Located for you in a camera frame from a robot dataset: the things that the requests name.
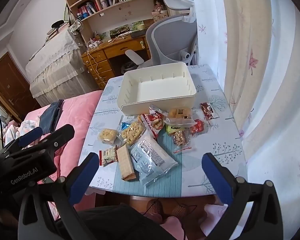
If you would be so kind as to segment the small white red snack packet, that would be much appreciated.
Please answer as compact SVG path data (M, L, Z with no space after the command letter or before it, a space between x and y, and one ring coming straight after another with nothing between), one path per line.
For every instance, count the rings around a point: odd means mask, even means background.
M107 166L108 164L118 162L117 158L117 146L108 148L106 150L99 151L99 165Z

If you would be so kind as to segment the rice cracker pack small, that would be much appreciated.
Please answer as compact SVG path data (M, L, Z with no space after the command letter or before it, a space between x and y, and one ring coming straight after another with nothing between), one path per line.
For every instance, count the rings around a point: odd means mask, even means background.
M104 128L98 135L98 139L104 143L113 145L117 139L118 131L115 129Z

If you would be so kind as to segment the long wafer biscuit pack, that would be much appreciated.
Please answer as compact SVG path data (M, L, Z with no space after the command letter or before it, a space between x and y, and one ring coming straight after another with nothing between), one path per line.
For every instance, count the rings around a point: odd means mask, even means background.
M127 145L123 145L117 149L117 159L121 172L121 179L124 181L136 179L133 164Z

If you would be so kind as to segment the red rice snack packet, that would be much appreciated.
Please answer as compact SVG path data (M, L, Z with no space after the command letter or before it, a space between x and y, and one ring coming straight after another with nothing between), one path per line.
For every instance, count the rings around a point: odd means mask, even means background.
M204 122L201 119L196 119L195 124L190 127L190 134L192 137L197 136L204 132Z

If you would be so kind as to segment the walnut date snack pack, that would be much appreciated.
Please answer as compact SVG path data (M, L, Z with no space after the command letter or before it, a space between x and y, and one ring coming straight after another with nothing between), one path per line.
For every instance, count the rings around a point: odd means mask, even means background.
M172 134L174 154L179 154L192 149L191 134L189 129L179 130Z

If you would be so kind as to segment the rice cracker pack large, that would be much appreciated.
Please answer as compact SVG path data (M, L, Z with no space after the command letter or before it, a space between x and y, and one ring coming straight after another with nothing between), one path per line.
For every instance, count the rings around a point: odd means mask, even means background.
M132 146L144 133L145 127L142 122L134 121L127 124L119 133L122 142Z

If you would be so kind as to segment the brown chocolate bar wrapper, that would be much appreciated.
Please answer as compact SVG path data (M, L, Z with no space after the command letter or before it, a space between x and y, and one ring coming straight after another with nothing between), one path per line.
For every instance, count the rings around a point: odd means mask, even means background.
M219 118L218 113L213 109L211 104L203 102L200 104L200 107L207 121Z

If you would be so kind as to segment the large clear blue snack bag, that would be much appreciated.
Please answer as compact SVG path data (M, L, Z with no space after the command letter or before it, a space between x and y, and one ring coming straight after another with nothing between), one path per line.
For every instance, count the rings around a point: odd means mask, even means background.
M129 150L134 170L142 186L155 182L178 163L156 142L148 131Z

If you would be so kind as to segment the green pineapple cake packet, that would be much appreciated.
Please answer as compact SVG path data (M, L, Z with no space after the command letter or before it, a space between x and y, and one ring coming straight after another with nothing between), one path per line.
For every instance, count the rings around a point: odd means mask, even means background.
M166 132L169 136L172 136L175 132L183 131L183 127L178 127L174 125L166 125Z

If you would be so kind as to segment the yellow fried cake bag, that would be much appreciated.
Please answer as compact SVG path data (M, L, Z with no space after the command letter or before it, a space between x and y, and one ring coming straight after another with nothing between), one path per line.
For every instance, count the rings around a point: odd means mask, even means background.
M189 107L173 108L168 112L165 124L177 127L191 127L196 124L192 118L192 109Z

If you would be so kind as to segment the red date snack bag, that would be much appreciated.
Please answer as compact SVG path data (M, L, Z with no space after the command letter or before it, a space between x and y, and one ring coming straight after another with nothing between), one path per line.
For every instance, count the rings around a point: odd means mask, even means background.
M157 140L160 131L165 126L164 120L167 118L167 116L168 113L166 111L153 104L150 104L149 113L139 115L139 119L152 137Z

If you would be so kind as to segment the blue foil candy packet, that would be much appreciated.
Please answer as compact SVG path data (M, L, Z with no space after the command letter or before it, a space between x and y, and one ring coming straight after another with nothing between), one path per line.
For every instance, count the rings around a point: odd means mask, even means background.
M121 130L125 130L131 126L132 122L131 121L123 121L121 122Z

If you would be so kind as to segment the wooden desk with drawers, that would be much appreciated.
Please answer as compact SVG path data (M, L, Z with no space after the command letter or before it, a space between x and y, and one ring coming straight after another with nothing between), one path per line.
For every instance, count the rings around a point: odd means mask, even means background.
M86 70L99 90L105 88L109 79L122 75L122 66L131 61L125 54L129 49L135 51L145 61L151 57L144 35L116 38L113 42L105 42L81 55Z

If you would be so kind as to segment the white plastic storage tray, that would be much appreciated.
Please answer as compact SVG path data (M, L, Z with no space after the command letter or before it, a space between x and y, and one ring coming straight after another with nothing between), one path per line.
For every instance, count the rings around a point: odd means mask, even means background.
M151 104L164 111L192 108L196 94L194 81L185 63L162 64L126 72L117 106L124 115L147 113Z

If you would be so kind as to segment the grey office chair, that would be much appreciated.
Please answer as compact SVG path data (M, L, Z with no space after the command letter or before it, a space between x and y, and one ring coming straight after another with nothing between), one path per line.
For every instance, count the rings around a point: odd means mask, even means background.
M125 55L139 68L183 62L190 65L198 42L194 0L163 0L171 10L188 10L187 15L174 15L153 23L146 31L151 59L144 61L129 49Z

